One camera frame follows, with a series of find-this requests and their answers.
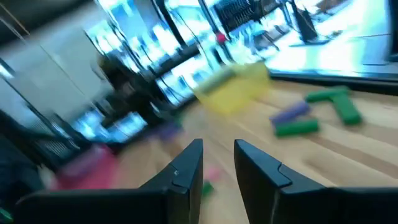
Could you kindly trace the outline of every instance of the wooden tabletop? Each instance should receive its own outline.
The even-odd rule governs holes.
[[[316,103],[310,117],[319,133],[278,139],[268,117],[322,87],[274,82],[269,95],[230,118],[199,103],[186,110],[183,132],[165,142],[146,139],[119,158],[117,188],[139,187],[164,168],[193,139],[202,138],[205,170],[217,167],[215,193],[202,201],[201,223],[248,223],[236,181],[235,139],[244,139],[285,165],[326,186],[398,186],[398,97],[354,92],[351,98],[364,124],[342,125],[330,103]]]

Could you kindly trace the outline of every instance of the yellow object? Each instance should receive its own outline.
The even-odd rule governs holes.
[[[228,65],[193,90],[207,108],[231,115],[269,87],[269,73],[264,62]]]

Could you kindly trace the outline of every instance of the cable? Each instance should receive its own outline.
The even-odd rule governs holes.
[[[24,38],[23,36],[21,36],[20,33],[18,33],[18,31],[16,31],[16,30],[13,28],[12,25],[8,24],[8,22],[6,22],[2,17],[0,17],[0,21],[1,21],[4,25],[6,25],[6,27],[7,27],[8,29],[10,29],[11,32],[12,32],[13,34],[15,34],[24,44],[26,44],[26,45],[28,44],[27,41],[25,40],[25,38]]]
[[[144,54],[147,56],[147,58],[149,59],[149,61],[151,62],[151,64],[154,64],[154,61],[152,59],[150,59],[148,53],[145,51],[144,47],[142,45],[140,45],[142,51],[144,52]],[[163,77],[160,78],[160,80],[162,80],[162,83],[169,89],[171,90],[170,93],[173,95],[173,97],[180,101],[175,94],[177,94],[179,97],[183,98],[183,99],[187,99],[186,97],[182,96],[179,92],[177,92],[176,90],[174,90],[171,86],[169,86],[168,84],[166,84],[166,82],[164,81]]]
[[[352,37],[352,38],[380,37],[380,36],[386,36],[386,35],[392,35],[392,34],[373,34],[373,35],[356,36],[356,37]]]
[[[294,30],[294,31],[296,31],[296,32],[298,32],[298,33],[300,33],[300,31],[298,31],[296,28],[294,28],[293,24],[292,24],[292,25],[287,25],[287,26],[289,26],[290,28],[292,28],[292,30]]]
[[[181,21],[184,23],[184,25],[188,28],[188,30],[191,32],[193,38],[197,41],[199,47],[201,48],[201,50],[203,51],[203,54],[205,55],[206,61],[209,65],[211,65],[211,62],[209,60],[209,58],[206,55],[205,49],[203,48],[203,46],[201,45],[199,38],[195,35],[195,33],[191,30],[191,28],[188,26],[188,24],[185,22],[185,20],[182,18],[181,14],[178,11],[175,11],[175,13],[177,13],[177,15],[179,16],[179,18],[181,19]]]

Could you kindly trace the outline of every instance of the green toy block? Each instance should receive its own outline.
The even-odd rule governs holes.
[[[205,198],[207,196],[209,196],[212,192],[214,191],[213,186],[210,184],[209,181],[205,181],[203,183],[203,188],[201,190],[201,196],[202,198]]]
[[[294,121],[276,126],[274,134],[278,137],[284,137],[296,134],[314,133],[317,131],[319,131],[318,120],[310,119],[306,121]]]
[[[309,93],[304,99],[308,103],[314,103],[318,101],[331,100],[332,96],[340,94],[348,94],[349,88],[347,86],[336,86],[327,90],[315,91]]]
[[[345,125],[354,125],[362,122],[361,114],[347,95],[340,94],[332,96],[331,101]]]

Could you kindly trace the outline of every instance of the pink object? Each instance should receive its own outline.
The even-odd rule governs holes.
[[[93,146],[57,173],[54,190],[109,189],[114,182],[117,164],[107,146]]]
[[[222,33],[216,34],[216,38],[217,38],[217,43],[219,44],[223,44],[224,42],[227,41],[226,36]]]
[[[216,167],[207,168],[203,175],[203,178],[205,180],[209,180],[210,182],[216,182],[217,180],[220,179],[220,177],[221,177],[221,171]]]

